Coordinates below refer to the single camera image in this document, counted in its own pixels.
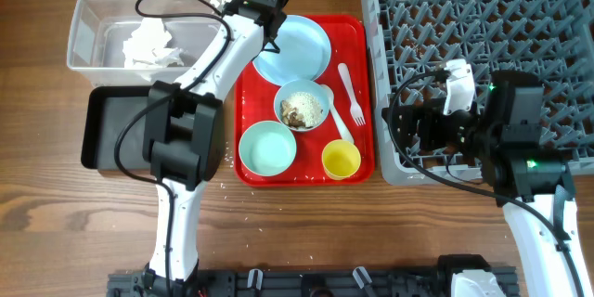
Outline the yellow plastic cup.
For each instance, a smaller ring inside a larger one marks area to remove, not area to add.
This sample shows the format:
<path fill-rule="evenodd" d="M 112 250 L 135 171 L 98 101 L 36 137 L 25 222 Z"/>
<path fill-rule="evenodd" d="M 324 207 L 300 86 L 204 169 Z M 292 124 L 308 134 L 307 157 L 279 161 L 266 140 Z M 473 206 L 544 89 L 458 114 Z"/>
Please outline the yellow plastic cup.
<path fill-rule="evenodd" d="M 322 150 L 321 160 L 326 175 L 333 180 L 353 176 L 361 165 L 361 154 L 354 143 L 337 139 Z"/>

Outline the rice and food leftovers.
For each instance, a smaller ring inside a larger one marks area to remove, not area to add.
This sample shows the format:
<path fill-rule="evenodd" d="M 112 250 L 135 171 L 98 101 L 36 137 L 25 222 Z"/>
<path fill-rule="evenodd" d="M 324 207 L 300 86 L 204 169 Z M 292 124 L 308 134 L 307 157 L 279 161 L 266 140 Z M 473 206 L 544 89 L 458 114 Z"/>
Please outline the rice and food leftovers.
<path fill-rule="evenodd" d="M 318 99 L 310 93 L 296 92 L 280 103 L 281 121 L 290 128 L 306 130 L 318 126 L 324 110 Z"/>

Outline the light blue bowl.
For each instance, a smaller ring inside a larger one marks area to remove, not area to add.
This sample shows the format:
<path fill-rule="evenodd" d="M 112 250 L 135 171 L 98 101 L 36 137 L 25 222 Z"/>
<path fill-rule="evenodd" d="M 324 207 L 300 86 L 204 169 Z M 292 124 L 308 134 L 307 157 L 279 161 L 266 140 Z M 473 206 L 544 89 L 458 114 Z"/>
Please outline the light blue bowl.
<path fill-rule="evenodd" d="M 307 81 L 307 80 L 294 80 L 287 84 L 284 84 L 283 86 L 281 86 L 278 89 L 277 94 L 275 95 L 275 98 L 274 98 L 274 110 L 275 110 L 275 114 L 276 114 L 278 120 L 282 124 L 284 124 L 281 121 L 281 108 L 280 108 L 281 101 L 296 92 L 310 93 L 318 99 L 318 101 L 320 102 L 320 104 L 324 110 L 322 122 L 319 124 L 319 125 L 321 125 L 326 120 L 326 118 L 329 114 L 329 100 L 328 100 L 328 97 L 326 96 L 324 89 L 321 87 L 320 84 L 317 84 L 313 81 Z M 296 131 L 296 132 L 307 132 L 307 131 L 316 129 L 318 127 L 318 126 L 316 126 L 311 129 L 297 130 L 297 129 L 290 128 L 288 125 L 285 125 L 285 126 L 287 126 L 290 130 Z"/>

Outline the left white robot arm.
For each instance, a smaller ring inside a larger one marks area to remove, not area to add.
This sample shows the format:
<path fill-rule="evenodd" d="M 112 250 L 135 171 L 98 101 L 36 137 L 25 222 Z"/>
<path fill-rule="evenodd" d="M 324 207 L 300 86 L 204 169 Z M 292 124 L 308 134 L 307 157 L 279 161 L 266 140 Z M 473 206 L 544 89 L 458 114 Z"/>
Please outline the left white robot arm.
<path fill-rule="evenodd" d="M 217 34 L 173 83 L 148 92 L 142 156 L 159 196 L 157 244 L 139 294 L 198 296 L 200 201 L 225 148 L 223 104 L 245 67 L 274 40 L 289 0 L 213 0 Z"/>

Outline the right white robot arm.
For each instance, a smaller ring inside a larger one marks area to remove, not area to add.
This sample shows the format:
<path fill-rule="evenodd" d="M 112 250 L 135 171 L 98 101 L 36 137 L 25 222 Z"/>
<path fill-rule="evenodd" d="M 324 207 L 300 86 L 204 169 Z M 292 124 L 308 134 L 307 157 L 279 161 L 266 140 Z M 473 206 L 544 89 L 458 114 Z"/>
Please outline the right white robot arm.
<path fill-rule="evenodd" d="M 395 151 L 418 172 L 456 189 L 496 201 L 520 254 L 532 296 L 590 296 L 593 288 L 577 230 L 575 184 L 562 154 L 540 144 L 544 88 L 534 74 L 497 71 L 483 112 L 474 102 L 469 70 L 440 70 L 431 77 L 446 95 L 417 105 L 400 96 L 421 80 L 403 82 L 381 112 Z M 414 136 L 424 150 L 451 146 L 481 164 L 488 190 L 449 181 L 415 163 L 406 148 Z"/>

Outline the grey dishwasher rack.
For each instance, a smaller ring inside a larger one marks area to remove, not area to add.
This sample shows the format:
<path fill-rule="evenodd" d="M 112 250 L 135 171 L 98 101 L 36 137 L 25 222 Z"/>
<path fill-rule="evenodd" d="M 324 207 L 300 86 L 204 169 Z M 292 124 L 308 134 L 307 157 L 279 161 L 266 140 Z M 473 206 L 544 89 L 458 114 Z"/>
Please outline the grey dishwasher rack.
<path fill-rule="evenodd" d="M 593 0 L 361 0 L 375 86 L 373 117 L 383 178 L 396 186 L 426 178 L 394 150 L 381 113 L 393 93 L 405 105 L 442 98 L 430 77 L 465 59 L 482 107 L 494 71 L 533 73 L 544 89 L 540 142 L 574 174 L 593 171 Z"/>

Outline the black food waste tray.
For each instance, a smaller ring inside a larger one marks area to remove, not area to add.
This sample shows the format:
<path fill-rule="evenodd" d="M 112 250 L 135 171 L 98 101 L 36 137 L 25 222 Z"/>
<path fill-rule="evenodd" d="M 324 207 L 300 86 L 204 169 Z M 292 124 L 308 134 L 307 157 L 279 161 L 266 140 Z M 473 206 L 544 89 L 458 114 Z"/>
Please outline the black food waste tray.
<path fill-rule="evenodd" d="M 89 95 L 81 152 L 83 167 L 117 171 L 115 143 L 123 128 L 147 105 L 149 86 L 100 86 Z M 144 121 L 138 121 L 126 134 L 120 159 L 128 170 L 147 170 L 142 157 Z"/>

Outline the clear plastic waste bin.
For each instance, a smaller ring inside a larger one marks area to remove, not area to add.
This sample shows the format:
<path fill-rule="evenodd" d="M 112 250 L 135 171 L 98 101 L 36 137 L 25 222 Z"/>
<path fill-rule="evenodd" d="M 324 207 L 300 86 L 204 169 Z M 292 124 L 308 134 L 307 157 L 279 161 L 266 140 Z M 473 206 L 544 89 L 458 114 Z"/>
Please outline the clear plastic waste bin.
<path fill-rule="evenodd" d="M 123 43 L 141 26 L 135 11 L 137 0 L 77 0 L 68 42 L 66 63 L 92 85 L 151 85 L 171 83 L 186 72 L 217 35 L 220 23 L 213 19 L 164 19 L 171 34 L 171 48 L 181 50 L 180 65 L 166 68 L 129 68 L 124 65 Z"/>

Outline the white plastic fork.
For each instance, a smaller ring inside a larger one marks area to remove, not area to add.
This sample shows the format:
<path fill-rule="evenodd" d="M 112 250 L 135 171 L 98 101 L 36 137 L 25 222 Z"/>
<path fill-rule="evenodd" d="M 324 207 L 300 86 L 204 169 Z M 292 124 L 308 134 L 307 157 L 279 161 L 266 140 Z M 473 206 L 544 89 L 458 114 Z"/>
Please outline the white plastic fork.
<path fill-rule="evenodd" d="M 339 75 L 342 79 L 344 88 L 347 92 L 347 95 L 350 99 L 350 112 L 351 112 L 351 116 L 355 122 L 355 124 L 357 126 L 362 126 L 366 124 L 365 121 L 365 117 L 363 114 L 363 111 L 360 107 L 360 105 L 358 104 L 356 97 L 355 97 L 355 91 L 353 88 L 353 84 L 352 84 L 352 80 L 351 80 L 351 75 L 348 69 L 348 66 L 345 63 L 339 63 L 338 64 L 338 72 Z"/>

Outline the red serving tray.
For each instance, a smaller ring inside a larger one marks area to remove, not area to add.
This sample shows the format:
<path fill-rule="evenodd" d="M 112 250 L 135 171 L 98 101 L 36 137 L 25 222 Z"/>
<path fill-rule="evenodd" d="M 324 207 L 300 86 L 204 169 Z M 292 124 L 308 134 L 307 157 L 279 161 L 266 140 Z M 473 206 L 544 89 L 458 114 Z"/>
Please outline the red serving tray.
<path fill-rule="evenodd" d="M 235 170 L 252 187 L 360 183 L 375 167 L 366 46 L 347 15 L 289 15 L 236 83 Z"/>

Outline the white plastic spoon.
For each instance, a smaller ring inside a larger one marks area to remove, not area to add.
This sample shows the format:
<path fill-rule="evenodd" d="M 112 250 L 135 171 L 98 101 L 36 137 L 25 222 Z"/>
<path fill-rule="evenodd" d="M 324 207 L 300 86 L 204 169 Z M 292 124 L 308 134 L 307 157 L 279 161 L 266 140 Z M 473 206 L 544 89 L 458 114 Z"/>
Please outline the white plastic spoon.
<path fill-rule="evenodd" d="M 342 117 L 340 116 L 339 112 L 336 110 L 334 106 L 334 94 L 333 91 L 325 84 L 322 84 L 321 87 L 324 89 L 328 100 L 329 100 L 329 112 L 332 115 L 332 118 L 335 122 L 337 130 L 341 136 L 342 140 L 348 141 L 351 144 L 354 143 L 354 138 L 351 135 L 350 131 L 348 130 L 347 126 L 345 125 Z"/>

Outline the light blue plate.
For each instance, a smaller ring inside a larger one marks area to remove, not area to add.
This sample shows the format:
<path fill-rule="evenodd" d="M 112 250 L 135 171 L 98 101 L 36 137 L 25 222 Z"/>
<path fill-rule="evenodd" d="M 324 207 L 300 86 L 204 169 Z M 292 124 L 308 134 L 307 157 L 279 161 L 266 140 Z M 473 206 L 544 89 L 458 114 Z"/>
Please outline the light blue plate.
<path fill-rule="evenodd" d="M 315 81 L 329 65 L 329 37 L 312 19 L 289 15 L 278 30 L 275 43 L 278 53 L 263 51 L 252 62 L 256 71 L 271 84 Z"/>

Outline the mint green bowl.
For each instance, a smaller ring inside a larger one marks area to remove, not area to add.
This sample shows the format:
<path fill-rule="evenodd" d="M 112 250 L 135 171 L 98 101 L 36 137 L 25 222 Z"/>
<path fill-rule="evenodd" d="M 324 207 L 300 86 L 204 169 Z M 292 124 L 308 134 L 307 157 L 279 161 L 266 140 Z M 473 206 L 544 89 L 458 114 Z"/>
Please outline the mint green bowl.
<path fill-rule="evenodd" d="M 293 163 L 296 139 L 285 125 L 262 121 L 250 126 L 240 137 L 239 157 L 253 174 L 268 177 L 282 174 Z"/>

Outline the crumpled white paper napkin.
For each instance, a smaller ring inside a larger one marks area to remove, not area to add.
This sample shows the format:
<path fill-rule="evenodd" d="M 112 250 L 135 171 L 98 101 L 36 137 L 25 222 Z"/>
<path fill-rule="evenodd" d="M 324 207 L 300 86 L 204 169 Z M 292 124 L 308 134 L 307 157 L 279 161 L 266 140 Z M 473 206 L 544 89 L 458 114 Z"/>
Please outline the crumpled white paper napkin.
<path fill-rule="evenodd" d="M 161 69 L 183 66 L 183 50 L 168 47 L 173 36 L 161 19 L 143 18 L 131 37 L 123 42 L 124 67 L 130 69 Z"/>

